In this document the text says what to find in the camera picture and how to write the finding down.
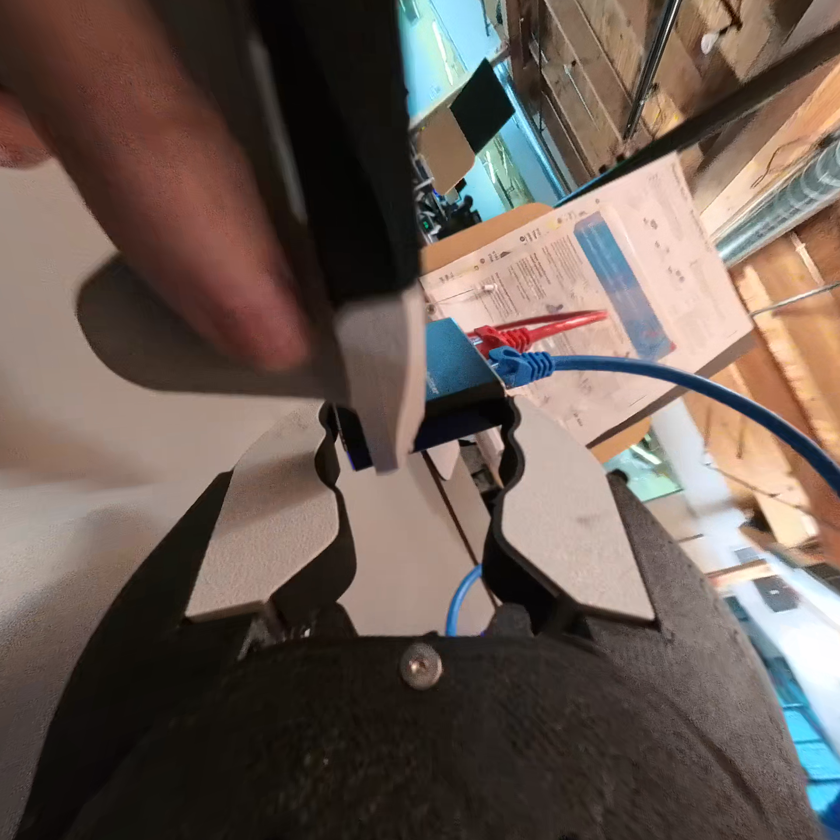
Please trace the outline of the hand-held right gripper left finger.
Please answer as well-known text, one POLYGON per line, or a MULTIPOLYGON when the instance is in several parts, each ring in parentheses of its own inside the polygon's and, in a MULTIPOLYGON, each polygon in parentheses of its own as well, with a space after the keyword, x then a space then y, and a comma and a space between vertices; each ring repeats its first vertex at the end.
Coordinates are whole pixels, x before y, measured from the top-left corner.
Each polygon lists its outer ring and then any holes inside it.
POLYGON ((304 402, 242 455, 186 618, 208 622, 271 606, 283 623, 302 623, 349 590, 356 555, 331 418, 325 403, 304 402))

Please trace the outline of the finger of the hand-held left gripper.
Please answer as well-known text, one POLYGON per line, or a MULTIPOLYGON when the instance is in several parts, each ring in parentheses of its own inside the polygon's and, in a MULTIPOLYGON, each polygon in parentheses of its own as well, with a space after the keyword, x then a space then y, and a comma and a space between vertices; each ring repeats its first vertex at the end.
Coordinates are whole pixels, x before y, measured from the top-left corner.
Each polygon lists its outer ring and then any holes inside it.
POLYGON ((426 302, 418 284, 352 302, 335 318, 349 385, 375 471, 404 467, 424 420, 426 302))

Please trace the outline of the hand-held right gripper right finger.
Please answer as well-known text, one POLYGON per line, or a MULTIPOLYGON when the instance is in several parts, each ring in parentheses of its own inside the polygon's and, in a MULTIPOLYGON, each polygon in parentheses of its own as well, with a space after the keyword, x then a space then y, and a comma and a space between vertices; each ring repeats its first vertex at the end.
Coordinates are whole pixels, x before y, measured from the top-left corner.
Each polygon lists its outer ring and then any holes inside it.
POLYGON ((654 623, 655 607, 606 473, 523 397, 500 427, 501 489, 482 558, 489 591, 531 623, 654 623))

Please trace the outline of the dark metal network splitter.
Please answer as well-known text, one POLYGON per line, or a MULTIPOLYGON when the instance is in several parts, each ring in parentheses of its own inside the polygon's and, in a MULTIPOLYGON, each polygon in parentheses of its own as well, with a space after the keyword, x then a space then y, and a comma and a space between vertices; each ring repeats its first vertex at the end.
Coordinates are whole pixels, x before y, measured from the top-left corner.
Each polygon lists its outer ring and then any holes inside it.
MULTIPOLYGON (((510 419, 501 381, 453 320, 426 325, 426 367, 425 415, 411 455, 485 432, 510 419)), ((355 411, 325 403, 318 421, 327 439, 341 443, 352 469, 373 469, 355 411)))

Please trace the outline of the person's left hand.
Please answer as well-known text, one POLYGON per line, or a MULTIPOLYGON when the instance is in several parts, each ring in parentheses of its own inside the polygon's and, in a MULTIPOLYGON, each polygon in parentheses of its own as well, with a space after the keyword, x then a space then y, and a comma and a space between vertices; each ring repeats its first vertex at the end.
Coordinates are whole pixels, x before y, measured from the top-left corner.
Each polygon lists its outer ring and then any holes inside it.
POLYGON ((126 260, 217 350, 284 371, 308 324, 250 166, 146 2, 1 2, 2 167, 57 159, 126 260))

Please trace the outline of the tan rounded panel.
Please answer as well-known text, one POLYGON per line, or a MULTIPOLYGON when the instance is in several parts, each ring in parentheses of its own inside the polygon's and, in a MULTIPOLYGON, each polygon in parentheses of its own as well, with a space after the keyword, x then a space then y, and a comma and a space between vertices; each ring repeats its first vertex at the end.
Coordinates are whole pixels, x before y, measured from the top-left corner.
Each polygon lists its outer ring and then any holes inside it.
POLYGON ((439 195, 451 193, 476 162, 476 153, 449 107, 436 109, 417 132, 416 143, 439 195))

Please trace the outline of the black monitor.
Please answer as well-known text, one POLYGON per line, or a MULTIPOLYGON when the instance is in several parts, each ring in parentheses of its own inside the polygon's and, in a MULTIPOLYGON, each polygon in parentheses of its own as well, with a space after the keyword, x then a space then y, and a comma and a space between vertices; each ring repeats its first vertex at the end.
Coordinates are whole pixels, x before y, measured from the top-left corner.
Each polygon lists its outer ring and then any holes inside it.
POLYGON ((449 110, 475 155, 488 145, 516 110, 488 59, 483 59, 449 110))

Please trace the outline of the wooden document stand board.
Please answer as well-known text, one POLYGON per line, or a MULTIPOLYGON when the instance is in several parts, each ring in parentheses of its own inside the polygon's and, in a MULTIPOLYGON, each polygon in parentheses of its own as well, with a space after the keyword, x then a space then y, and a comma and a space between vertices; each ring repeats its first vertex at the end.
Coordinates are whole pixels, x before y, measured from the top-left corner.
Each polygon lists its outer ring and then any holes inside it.
MULTIPOLYGON (((509 235, 519 227, 534 223, 550 210, 549 205, 543 203, 517 206, 500 216, 422 247, 419 252, 421 276, 445 268, 458 259, 492 245, 497 239, 509 235)), ((624 450, 639 444, 650 430, 650 419, 643 417, 622 430, 592 442, 589 449, 593 456, 604 464, 624 450)))

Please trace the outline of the printed instruction sheet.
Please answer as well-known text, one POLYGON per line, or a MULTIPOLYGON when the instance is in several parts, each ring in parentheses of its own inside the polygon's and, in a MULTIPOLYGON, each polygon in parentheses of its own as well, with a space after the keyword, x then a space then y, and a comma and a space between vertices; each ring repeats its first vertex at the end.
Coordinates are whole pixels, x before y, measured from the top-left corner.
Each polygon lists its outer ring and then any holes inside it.
POLYGON ((753 326, 700 218, 676 153, 519 227, 420 278, 427 300, 495 282, 435 309, 464 332, 525 318, 604 311, 536 343, 713 376, 753 345, 753 326))

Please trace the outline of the metal pole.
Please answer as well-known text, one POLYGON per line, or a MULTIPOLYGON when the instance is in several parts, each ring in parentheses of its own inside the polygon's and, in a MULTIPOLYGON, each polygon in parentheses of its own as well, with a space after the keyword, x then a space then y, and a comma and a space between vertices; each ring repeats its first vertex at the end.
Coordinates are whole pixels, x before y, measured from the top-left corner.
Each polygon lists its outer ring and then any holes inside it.
POLYGON ((642 120, 645 104, 654 85, 655 77, 665 54, 665 48, 676 26, 682 4, 682 1, 666 1, 661 8, 654 36, 647 49, 633 93, 631 108, 623 132, 624 142, 633 138, 642 120))

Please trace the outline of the silver ventilation duct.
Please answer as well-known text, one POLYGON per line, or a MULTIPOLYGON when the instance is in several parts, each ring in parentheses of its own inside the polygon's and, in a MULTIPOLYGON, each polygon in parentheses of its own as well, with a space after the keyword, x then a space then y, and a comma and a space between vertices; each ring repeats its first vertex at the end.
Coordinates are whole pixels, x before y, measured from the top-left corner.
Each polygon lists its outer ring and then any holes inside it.
POLYGON ((839 132, 835 130, 791 174, 715 234, 718 255, 726 267, 735 267, 838 197, 839 132))

